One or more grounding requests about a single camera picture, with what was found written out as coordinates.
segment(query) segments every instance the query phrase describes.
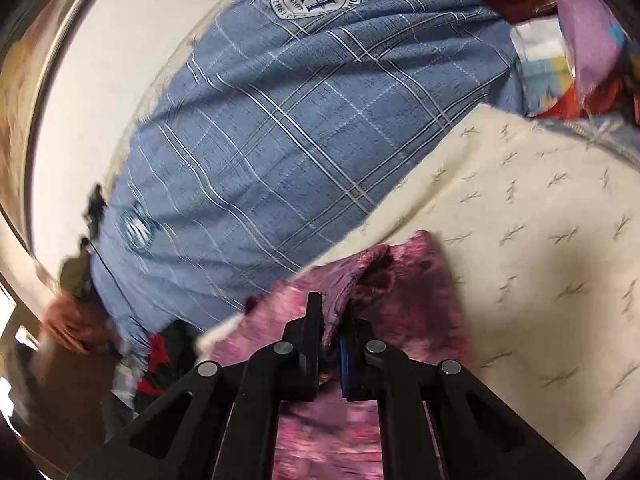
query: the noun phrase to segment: plaid fabric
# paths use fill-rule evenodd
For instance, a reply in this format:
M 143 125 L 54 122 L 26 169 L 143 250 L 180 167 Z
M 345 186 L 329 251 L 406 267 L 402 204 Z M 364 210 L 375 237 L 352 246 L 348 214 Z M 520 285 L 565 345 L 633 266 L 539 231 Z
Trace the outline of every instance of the plaid fabric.
M 92 275 L 124 338 L 207 330 L 359 225 L 479 102 L 521 112 L 478 0 L 239 0 L 134 134 Z

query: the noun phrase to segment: blue plaid shirt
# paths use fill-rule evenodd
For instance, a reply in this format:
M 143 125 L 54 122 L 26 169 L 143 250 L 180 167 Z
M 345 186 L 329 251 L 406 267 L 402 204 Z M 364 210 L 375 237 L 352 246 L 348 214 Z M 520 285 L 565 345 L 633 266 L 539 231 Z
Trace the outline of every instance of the blue plaid shirt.
M 207 330 L 358 226 L 476 104 L 521 112 L 478 0 L 239 0 L 134 134 L 92 258 L 122 336 Z

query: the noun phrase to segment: pink tie-dye fabric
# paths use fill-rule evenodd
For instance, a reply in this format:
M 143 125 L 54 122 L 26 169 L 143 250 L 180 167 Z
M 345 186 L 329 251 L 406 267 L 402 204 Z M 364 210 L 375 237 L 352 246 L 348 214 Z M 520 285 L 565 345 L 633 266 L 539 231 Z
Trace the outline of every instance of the pink tie-dye fabric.
M 306 296 L 322 294 L 327 352 L 347 304 L 372 322 L 374 334 L 410 358 L 436 364 L 465 361 L 466 338 L 447 262 L 428 232 L 406 243 L 377 245 L 279 282 L 252 296 L 238 329 L 216 344 L 211 358 L 223 366 L 248 359 L 278 341 L 287 321 L 305 314 Z M 323 376 L 314 402 L 285 402 L 280 409 L 273 479 L 381 479 L 378 408 L 374 401 L 346 402 L 338 379 Z

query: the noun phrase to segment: laundry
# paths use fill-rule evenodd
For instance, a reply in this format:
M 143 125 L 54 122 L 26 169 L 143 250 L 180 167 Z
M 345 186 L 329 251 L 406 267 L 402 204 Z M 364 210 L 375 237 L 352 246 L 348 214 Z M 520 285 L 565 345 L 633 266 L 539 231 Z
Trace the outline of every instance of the laundry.
M 602 0 L 558 0 L 558 17 L 575 66 L 575 92 L 581 103 L 612 72 L 626 35 Z
M 220 12 L 133 133 L 91 266 L 139 354 L 303 269 L 476 103 L 522 113 L 511 27 L 481 0 L 305 1 Z
M 436 364 L 466 361 L 466 337 L 454 280 L 434 238 L 418 231 L 401 245 L 381 244 L 249 298 L 238 329 L 214 346 L 223 366 L 248 359 L 278 340 L 287 321 L 303 317 L 309 292 L 322 294 L 323 368 L 336 357 L 334 335 L 347 306 L 367 319 L 377 337 L 410 358 Z M 331 371 L 313 403 L 281 407 L 274 479 L 382 478 L 378 408 L 375 402 L 342 398 Z
M 640 126 L 640 44 L 628 43 L 626 50 L 631 64 L 631 74 L 626 80 L 626 85 L 632 95 L 628 120 Z
M 429 230 L 456 281 L 470 370 L 604 480 L 640 430 L 628 415 L 640 413 L 640 136 L 620 116 L 591 122 L 479 105 L 314 265 Z
M 621 79 L 612 75 L 598 85 L 583 101 L 580 101 L 575 84 L 572 83 L 563 94 L 552 94 L 552 99 L 549 99 L 549 103 L 555 101 L 552 106 L 534 117 L 537 119 L 555 117 L 561 120 L 574 120 L 581 117 L 599 116 L 612 110 L 621 90 Z
M 520 58 L 526 114 L 548 111 L 574 84 L 558 17 L 514 25 L 511 41 Z
M 133 407 L 143 412 L 180 378 L 193 368 L 193 333 L 182 320 L 171 323 L 161 333 L 151 336 L 148 364 L 136 387 Z

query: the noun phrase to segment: white fabric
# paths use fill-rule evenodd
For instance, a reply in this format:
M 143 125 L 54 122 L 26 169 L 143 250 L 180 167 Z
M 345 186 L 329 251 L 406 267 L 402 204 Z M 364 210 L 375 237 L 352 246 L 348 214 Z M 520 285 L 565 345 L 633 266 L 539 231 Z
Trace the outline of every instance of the white fabric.
M 640 429 L 638 196 L 608 152 L 479 105 L 314 264 L 436 233 L 471 370 L 600 480 Z
M 511 27 L 511 43 L 521 62 L 567 56 L 557 15 L 514 25 Z

